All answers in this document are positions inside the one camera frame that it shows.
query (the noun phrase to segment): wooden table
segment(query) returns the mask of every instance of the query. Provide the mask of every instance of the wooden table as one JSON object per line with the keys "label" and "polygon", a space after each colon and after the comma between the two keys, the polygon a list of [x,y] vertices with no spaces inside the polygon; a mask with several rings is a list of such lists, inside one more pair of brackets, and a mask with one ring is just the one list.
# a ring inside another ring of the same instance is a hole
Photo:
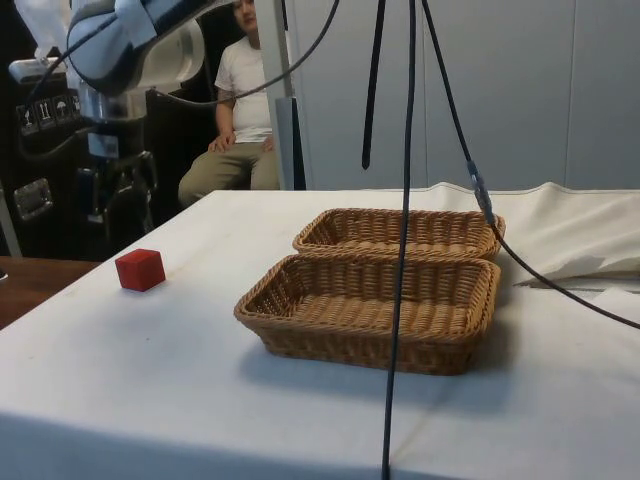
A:
{"label": "wooden table", "polygon": [[89,273],[99,263],[0,257],[0,330],[33,310],[60,290]]}

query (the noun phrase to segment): man's hand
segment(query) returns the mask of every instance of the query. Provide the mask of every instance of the man's hand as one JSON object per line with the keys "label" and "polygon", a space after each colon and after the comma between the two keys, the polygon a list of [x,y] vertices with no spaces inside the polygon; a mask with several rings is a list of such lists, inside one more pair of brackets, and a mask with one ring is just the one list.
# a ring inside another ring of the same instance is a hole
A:
{"label": "man's hand", "polygon": [[236,134],[233,132],[221,133],[211,145],[209,145],[210,152],[224,153],[229,150],[236,143]]}
{"label": "man's hand", "polygon": [[273,152],[273,135],[269,135],[264,141],[262,144],[262,151],[265,153]]}

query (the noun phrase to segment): wicker basket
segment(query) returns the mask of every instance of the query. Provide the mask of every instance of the wicker basket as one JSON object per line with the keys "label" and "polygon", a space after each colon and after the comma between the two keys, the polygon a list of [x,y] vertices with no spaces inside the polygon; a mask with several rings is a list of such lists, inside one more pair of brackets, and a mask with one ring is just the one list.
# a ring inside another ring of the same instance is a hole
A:
{"label": "wicker basket", "polygon": [[[337,209],[322,213],[294,240],[301,253],[398,254],[400,210]],[[504,235],[505,221],[496,217]],[[500,251],[480,212],[412,211],[407,258],[493,259]]]}
{"label": "wicker basket", "polygon": [[[396,265],[385,255],[291,256],[234,313],[276,355],[388,368]],[[484,260],[408,260],[398,370],[464,373],[491,321],[499,278]]]}

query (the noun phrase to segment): white wall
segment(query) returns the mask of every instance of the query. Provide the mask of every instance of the white wall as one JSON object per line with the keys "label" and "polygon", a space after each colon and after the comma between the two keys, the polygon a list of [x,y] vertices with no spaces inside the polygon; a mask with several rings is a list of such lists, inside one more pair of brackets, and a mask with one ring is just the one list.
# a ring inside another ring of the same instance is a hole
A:
{"label": "white wall", "polygon": [[[640,2],[431,0],[460,117],[488,186],[554,181],[640,188]],[[288,1],[294,54],[332,0]],[[408,1],[389,0],[372,168],[360,168],[373,0],[342,0],[295,78],[311,188],[401,185]],[[414,185],[468,185],[426,24],[414,121]]]}

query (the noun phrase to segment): red block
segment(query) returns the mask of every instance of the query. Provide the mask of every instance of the red block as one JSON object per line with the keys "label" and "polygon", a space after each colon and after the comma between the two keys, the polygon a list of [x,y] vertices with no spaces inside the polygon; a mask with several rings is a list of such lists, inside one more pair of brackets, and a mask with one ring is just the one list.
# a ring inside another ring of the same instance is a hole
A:
{"label": "red block", "polygon": [[165,281],[160,252],[135,250],[116,260],[120,285],[128,290],[146,292]]}

